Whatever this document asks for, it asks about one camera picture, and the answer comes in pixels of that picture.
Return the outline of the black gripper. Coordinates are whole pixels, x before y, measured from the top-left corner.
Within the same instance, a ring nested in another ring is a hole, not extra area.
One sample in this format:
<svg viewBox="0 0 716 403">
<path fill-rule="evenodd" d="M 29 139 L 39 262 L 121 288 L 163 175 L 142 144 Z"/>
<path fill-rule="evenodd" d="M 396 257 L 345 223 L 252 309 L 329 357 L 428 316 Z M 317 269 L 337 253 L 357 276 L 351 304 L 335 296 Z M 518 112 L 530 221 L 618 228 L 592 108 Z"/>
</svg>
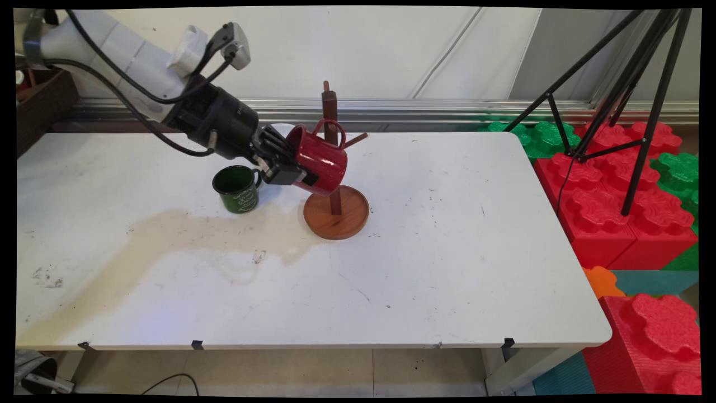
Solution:
<svg viewBox="0 0 716 403">
<path fill-rule="evenodd" d="M 168 128 L 226 159 L 254 161 L 256 132 L 256 163 L 263 182 L 314 186 L 319 175 L 299 163 L 294 147 L 273 125 L 258 128 L 258 122 L 257 112 L 212 83 L 174 104 L 167 115 Z"/>
</svg>

